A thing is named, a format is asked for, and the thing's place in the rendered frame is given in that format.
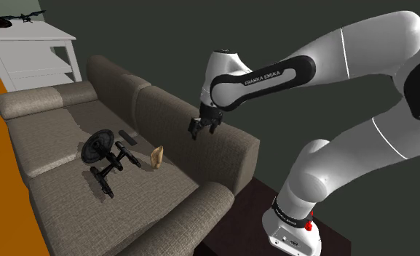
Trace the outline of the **tan shell-shaped object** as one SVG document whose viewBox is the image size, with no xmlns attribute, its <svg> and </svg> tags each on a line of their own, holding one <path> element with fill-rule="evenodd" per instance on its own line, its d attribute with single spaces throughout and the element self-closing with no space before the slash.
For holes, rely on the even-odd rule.
<svg viewBox="0 0 420 256">
<path fill-rule="evenodd" d="M 163 152 L 164 148 L 163 146 L 159 146 L 158 148 L 155 148 L 150 157 L 151 167 L 153 169 L 158 169 L 161 166 L 162 159 L 163 159 Z"/>
</svg>

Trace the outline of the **grey-brown fabric sofa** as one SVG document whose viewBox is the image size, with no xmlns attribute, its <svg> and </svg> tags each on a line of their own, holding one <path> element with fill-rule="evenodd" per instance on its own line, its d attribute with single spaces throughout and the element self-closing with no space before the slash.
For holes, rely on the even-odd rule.
<svg viewBox="0 0 420 256">
<path fill-rule="evenodd" d="M 105 57 L 87 61 L 87 80 L 0 95 L 18 169 L 50 256 L 191 256 L 250 182 L 260 142 L 228 124 L 196 140 L 188 132 L 197 109 Z M 102 129 L 141 168 L 107 176 L 104 194 L 81 159 Z M 151 167 L 163 146 L 160 168 Z"/>
</svg>

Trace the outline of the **black dragon figure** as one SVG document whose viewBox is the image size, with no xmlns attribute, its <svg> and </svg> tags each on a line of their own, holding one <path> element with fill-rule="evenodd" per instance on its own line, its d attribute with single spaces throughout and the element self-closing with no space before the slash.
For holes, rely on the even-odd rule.
<svg viewBox="0 0 420 256">
<path fill-rule="evenodd" d="M 39 16 L 40 14 L 45 13 L 46 10 L 40 10 L 40 11 L 36 11 L 36 12 L 32 12 L 28 15 L 24 15 L 24 14 L 20 14 L 18 16 L 13 16 L 13 15 L 7 15 L 7 16 L 0 16 L 0 18 L 5 19 L 5 20 L 22 20 L 24 23 L 26 22 L 30 22 L 31 23 L 31 17 L 32 16 Z"/>
</svg>

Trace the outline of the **black remote control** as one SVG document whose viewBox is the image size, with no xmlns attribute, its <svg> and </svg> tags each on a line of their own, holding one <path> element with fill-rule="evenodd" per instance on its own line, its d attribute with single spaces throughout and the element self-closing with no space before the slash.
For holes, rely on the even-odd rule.
<svg viewBox="0 0 420 256">
<path fill-rule="evenodd" d="M 124 138 L 130 145 L 136 145 L 137 142 L 128 134 L 126 133 L 124 130 L 119 130 L 118 131 L 119 135 Z"/>
</svg>

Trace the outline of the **dark robot stand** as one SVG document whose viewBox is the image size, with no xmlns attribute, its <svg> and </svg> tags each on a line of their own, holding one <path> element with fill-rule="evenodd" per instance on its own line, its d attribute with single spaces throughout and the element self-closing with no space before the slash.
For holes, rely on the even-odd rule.
<svg viewBox="0 0 420 256">
<path fill-rule="evenodd" d="M 195 248 L 193 256 L 290 256 L 274 248 L 262 216 L 277 195 L 253 178 L 236 196 L 231 209 Z"/>
</svg>

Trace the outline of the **white side table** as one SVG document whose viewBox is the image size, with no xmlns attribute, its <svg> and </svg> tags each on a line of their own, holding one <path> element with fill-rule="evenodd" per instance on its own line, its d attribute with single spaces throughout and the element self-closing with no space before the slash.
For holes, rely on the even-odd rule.
<svg viewBox="0 0 420 256">
<path fill-rule="evenodd" d="M 74 39 L 44 21 L 13 20 L 0 28 L 0 79 L 6 91 L 80 82 Z"/>
</svg>

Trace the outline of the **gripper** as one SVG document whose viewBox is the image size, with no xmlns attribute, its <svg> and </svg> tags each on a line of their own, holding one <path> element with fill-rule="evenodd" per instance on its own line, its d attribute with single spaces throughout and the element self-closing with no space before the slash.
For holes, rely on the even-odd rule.
<svg viewBox="0 0 420 256">
<path fill-rule="evenodd" d="M 191 118 L 188 131 L 193 140 L 197 139 L 197 134 L 205 125 L 210 125 L 209 132 L 213 134 L 218 125 L 221 124 L 223 113 L 216 107 L 201 104 L 199 107 L 199 118 Z"/>
</svg>

